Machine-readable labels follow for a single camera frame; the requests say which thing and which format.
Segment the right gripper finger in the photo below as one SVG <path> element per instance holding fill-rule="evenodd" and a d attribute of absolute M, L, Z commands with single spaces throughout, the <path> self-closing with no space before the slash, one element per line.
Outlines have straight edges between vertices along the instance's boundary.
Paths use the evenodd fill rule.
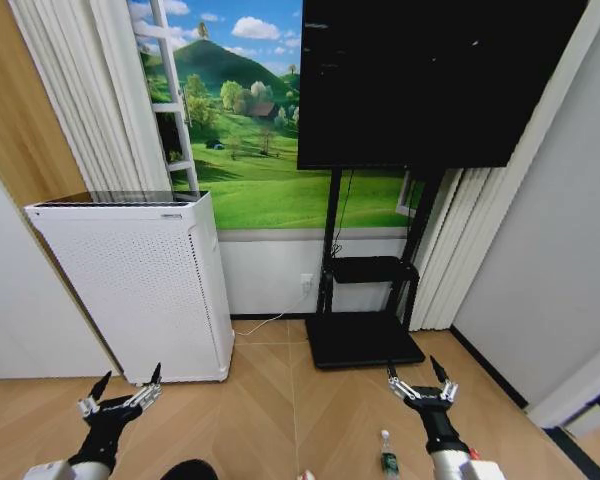
<path fill-rule="evenodd" d="M 453 403 L 459 385 L 450 379 L 444 367 L 434 358 L 433 355 L 430 356 L 430 361 L 434 374 L 441 384 L 437 390 L 435 399 L 438 402 Z"/>
<path fill-rule="evenodd" d="M 399 378 L 392 362 L 387 363 L 387 375 L 390 390 L 401 400 L 416 400 L 419 398 L 419 393 Z"/>

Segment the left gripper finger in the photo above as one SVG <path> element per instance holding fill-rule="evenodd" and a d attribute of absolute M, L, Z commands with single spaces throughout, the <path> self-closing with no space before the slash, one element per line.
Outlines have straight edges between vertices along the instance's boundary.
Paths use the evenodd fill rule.
<path fill-rule="evenodd" d="M 77 407 L 82 416 L 91 416 L 99 411 L 99 400 L 109 383 L 111 375 L 112 371 L 108 371 L 93 385 L 90 393 L 84 399 L 78 401 Z"/>
<path fill-rule="evenodd" d="M 124 402 L 125 407 L 148 409 L 161 395 L 161 363 L 153 371 L 151 379 L 138 392 Z"/>

